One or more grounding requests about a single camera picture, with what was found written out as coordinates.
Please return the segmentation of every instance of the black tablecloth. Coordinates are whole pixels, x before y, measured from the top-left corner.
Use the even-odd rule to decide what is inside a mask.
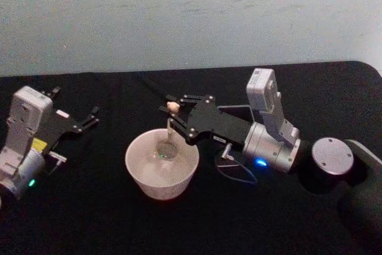
[[[292,64],[275,70],[285,117],[301,138],[355,139],[382,156],[382,78],[359,62]],[[37,180],[0,224],[1,254],[364,254],[329,195],[306,192],[296,176],[247,165],[255,186],[222,177],[203,142],[199,167],[170,202],[146,197],[125,167],[129,143],[165,126],[163,93],[213,94],[248,103],[253,67],[1,78],[0,139],[12,94],[23,85],[62,91],[55,107],[77,119],[99,103],[101,122],[56,151],[68,162]],[[156,83],[159,89],[153,89]]]

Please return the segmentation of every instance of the sticker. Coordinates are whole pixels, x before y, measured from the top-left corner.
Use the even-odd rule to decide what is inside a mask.
[[[57,110],[56,113],[59,114],[60,116],[63,116],[66,119],[68,119],[68,117],[69,117],[69,114],[66,112],[63,112],[62,110]]]
[[[213,136],[213,139],[217,140],[218,142],[221,142],[221,143],[226,143],[227,142],[225,139],[222,139],[221,137],[217,137],[217,136]]]
[[[37,139],[36,137],[33,139],[33,142],[32,142],[32,147],[39,152],[42,152],[47,145],[48,145],[47,143]]]

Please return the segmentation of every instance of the yellow label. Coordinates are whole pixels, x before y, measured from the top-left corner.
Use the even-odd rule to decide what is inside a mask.
[[[43,142],[42,140],[39,140],[36,137],[33,139],[32,147],[35,150],[42,152],[46,146],[47,146],[47,143]]]

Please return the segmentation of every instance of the wall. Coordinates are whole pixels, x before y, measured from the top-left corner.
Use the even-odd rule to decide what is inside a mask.
[[[382,0],[1,0],[0,75],[361,60]]]

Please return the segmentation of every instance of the white bowl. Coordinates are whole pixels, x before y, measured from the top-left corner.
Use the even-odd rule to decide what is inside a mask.
[[[171,143],[178,154],[172,161],[156,156],[158,143],[167,140],[167,129],[147,131],[129,145],[125,163],[128,172],[149,197],[168,200],[179,196],[188,186],[199,163],[199,151],[174,132]]]

